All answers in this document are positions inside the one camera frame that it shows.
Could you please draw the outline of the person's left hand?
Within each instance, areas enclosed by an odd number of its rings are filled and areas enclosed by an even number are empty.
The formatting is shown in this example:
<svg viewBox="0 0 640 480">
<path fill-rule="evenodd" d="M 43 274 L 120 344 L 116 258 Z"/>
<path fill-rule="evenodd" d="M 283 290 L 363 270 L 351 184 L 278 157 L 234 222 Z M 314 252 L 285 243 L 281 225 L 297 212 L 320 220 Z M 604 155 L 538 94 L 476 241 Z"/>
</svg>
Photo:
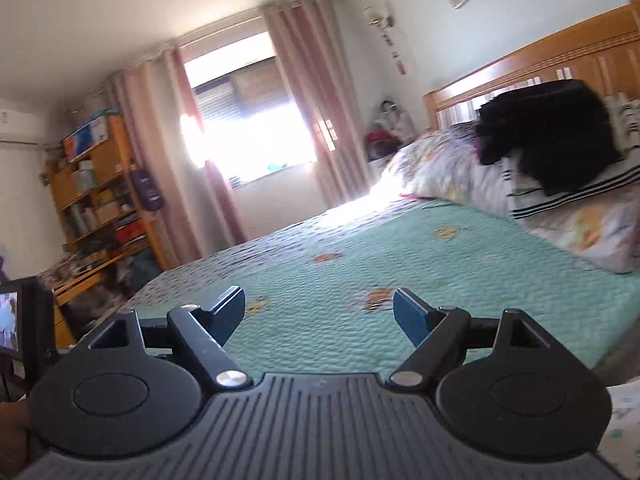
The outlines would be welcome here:
<svg viewBox="0 0 640 480">
<path fill-rule="evenodd" d="M 0 474 L 12 479 L 30 462 L 30 421 L 26 399 L 0 405 Z"/>
</svg>

